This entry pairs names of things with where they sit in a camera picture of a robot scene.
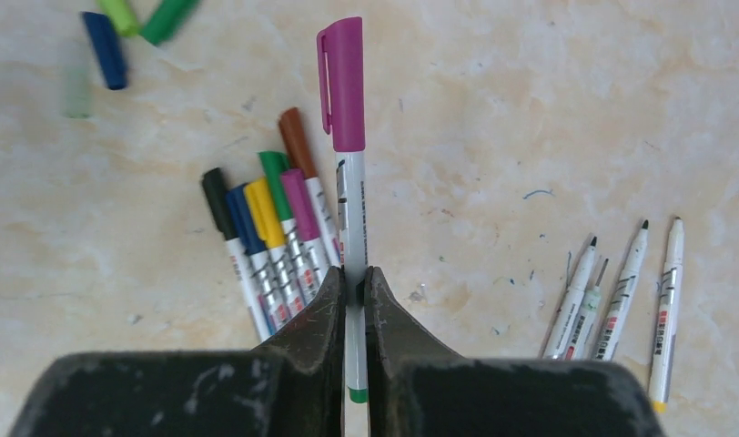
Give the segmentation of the brown capped pen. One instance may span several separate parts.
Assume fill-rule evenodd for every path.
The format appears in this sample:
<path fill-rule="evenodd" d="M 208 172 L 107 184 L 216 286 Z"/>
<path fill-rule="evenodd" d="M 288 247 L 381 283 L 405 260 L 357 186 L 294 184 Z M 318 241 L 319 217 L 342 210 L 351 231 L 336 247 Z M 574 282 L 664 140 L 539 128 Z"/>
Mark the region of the brown capped pen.
<path fill-rule="evenodd" d="M 339 267 L 341 259 L 335 217 L 330 211 L 328 199 L 312 159 L 299 109 L 291 107 L 285 110 L 279 116 L 278 128 L 290 163 L 303 172 L 310 203 L 329 262 Z"/>

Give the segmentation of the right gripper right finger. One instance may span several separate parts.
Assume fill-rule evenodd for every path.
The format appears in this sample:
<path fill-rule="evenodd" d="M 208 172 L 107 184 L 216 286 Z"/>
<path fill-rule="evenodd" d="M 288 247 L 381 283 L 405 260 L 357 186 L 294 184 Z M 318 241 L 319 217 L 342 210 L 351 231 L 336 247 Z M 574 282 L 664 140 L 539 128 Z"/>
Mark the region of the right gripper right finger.
<path fill-rule="evenodd" d="M 636 378 L 606 361 L 466 358 L 365 277 L 373 436 L 661 436 Z"/>

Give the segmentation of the dark green capped pen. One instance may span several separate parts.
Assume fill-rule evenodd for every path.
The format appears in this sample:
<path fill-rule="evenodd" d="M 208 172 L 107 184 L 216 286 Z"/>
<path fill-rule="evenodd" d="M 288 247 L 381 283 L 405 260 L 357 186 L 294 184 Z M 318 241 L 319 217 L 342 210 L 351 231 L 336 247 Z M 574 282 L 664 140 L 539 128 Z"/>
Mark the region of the dark green capped pen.
<path fill-rule="evenodd" d="M 585 288 L 592 274 L 597 241 L 597 237 L 592 238 L 572 274 L 542 354 L 544 359 L 559 360 L 565 355 L 566 345 L 572 334 Z"/>

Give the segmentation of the light green pen cap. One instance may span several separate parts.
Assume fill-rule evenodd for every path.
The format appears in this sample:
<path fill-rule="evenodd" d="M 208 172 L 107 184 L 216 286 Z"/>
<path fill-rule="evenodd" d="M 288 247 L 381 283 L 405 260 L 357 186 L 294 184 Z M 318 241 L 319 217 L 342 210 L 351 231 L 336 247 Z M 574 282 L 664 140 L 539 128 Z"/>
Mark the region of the light green pen cap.
<path fill-rule="evenodd" d="M 131 37 L 138 34 L 139 21 L 127 0 L 97 0 L 97 3 L 120 36 Z"/>

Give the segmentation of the black capped pen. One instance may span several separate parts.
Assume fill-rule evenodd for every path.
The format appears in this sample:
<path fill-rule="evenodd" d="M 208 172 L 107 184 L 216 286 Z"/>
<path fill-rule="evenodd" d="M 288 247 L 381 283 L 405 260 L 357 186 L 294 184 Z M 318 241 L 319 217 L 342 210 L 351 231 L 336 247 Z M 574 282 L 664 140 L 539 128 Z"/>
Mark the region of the black capped pen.
<path fill-rule="evenodd" d="M 225 240 L 229 258 L 259 340 L 264 342 L 271 335 L 268 319 L 261 307 L 258 286 L 253 278 L 245 247 L 236 230 L 230 207 L 226 200 L 228 187 L 222 169 L 212 168 L 204 173 L 201 178 L 201 187 L 214 224 Z"/>

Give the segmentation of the dark green pen cap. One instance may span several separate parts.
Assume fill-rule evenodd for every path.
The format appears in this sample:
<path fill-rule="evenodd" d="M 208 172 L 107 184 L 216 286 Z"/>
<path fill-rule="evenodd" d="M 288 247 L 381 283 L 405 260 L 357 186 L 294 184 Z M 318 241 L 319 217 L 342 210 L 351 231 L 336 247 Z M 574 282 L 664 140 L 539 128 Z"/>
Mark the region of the dark green pen cap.
<path fill-rule="evenodd" d="M 151 45 L 159 46 L 174 36 L 199 4 L 200 0 L 163 0 L 139 34 Z"/>

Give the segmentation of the purple capped pen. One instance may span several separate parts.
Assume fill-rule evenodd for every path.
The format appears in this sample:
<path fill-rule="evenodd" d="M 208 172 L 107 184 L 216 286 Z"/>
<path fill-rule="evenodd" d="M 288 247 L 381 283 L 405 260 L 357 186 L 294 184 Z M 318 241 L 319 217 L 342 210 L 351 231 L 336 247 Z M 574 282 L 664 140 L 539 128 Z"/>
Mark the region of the purple capped pen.
<path fill-rule="evenodd" d="M 293 168 L 284 171 L 280 175 L 280 179 L 294 218 L 297 221 L 297 233 L 310 267 L 310 277 L 318 290 L 328 274 L 329 259 L 321 240 L 304 174 L 300 169 Z"/>

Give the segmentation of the yellow capped pen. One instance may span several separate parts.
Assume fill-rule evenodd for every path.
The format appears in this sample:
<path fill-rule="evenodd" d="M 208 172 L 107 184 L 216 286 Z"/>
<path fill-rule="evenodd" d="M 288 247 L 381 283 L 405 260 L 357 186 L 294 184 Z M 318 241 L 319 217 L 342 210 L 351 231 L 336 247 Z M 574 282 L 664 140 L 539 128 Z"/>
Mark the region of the yellow capped pen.
<path fill-rule="evenodd" d="M 305 309 L 305 301 L 289 256 L 288 240 L 278 220 L 268 180 L 258 178 L 244 187 L 244 195 L 260 239 L 265 243 L 268 257 L 282 300 L 286 304 L 288 320 Z"/>

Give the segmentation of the magenta capped pen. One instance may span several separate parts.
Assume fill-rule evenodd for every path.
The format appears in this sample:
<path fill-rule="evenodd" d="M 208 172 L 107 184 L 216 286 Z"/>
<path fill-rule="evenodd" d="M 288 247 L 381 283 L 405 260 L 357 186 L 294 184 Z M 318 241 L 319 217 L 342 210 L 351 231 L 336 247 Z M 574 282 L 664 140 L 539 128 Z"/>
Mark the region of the magenta capped pen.
<path fill-rule="evenodd" d="M 345 383 L 357 404 L 369 400 L 364 284 L 369 265 L 365 203 L 363 20 L 340 19 L 316 37 L 322 126 L 336 160 L 338 232 L 345 280 Z"/>

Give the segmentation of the navy pen cap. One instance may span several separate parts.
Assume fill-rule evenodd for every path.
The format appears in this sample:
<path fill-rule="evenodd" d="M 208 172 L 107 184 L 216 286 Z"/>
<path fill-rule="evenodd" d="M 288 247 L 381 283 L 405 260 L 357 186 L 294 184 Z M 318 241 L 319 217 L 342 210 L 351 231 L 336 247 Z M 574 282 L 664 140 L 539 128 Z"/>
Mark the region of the navy pen cap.
<path fill-rule="evenodd" d="M 127 88 L 127 62 L 111 20 L 106 15 L 88 11 L 81 12 L 80 17 L 106 87 L 113 91 Z"/>

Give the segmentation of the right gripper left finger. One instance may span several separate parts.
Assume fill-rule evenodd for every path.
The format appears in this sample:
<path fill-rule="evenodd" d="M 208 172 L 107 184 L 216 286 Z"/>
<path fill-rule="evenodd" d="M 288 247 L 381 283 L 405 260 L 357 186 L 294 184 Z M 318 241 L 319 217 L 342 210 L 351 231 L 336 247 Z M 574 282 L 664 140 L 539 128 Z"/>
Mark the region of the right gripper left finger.
<path fill-rule="evenodd" d="M 13 436 L 341 436 L 345 279 L 258 346 L 91 351 L 55 360 Z"/>

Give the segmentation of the blue capped pen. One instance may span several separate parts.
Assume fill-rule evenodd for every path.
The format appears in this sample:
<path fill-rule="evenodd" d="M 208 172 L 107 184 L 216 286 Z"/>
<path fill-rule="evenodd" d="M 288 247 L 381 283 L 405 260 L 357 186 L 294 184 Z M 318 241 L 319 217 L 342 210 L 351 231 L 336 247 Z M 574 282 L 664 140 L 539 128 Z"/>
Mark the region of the blue capped pen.
<path fill-rule="evenodd" d="M 257 292 L 257 303 L 263 313 L 268 333 L 275 335 L 289 321 L 289 310 L 283 300 L 268 249 L 256 229 L 245 197 L 246 184 L 232 188 L 226 195 L 230 216 L 251 267 Z"/>

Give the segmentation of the clear pen cap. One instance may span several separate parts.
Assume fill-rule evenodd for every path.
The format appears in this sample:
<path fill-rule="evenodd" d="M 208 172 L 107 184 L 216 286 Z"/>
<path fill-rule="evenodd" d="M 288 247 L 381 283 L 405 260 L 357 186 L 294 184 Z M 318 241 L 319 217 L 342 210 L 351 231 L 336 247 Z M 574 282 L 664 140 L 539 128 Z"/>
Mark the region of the clear pen cap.
<path fill-rule="evenodd" d="M 92 111 L 88 56 L 84 46 L 71 44 L 61 52 L 62 113 L 65 117 L 89 118 Z"/>

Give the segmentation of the clear capped pen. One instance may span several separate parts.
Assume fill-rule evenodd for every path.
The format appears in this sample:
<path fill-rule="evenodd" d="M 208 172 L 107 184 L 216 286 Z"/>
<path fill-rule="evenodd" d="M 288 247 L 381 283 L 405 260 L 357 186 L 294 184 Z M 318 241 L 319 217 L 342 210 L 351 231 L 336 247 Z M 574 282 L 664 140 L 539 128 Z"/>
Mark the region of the clear capped pen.
<path fill-rule="evenodd" d="M 565 350 L 564 359 L 567 361 L 584 358 L 587 342 L 592 335 L 596 316 L 598 315 L 602 298 L 601 282 L 608 264 L 609 259 L 602 261 L 596 279 L 584 292 L 582 304 L 576 316 L 576 323 Z"/>

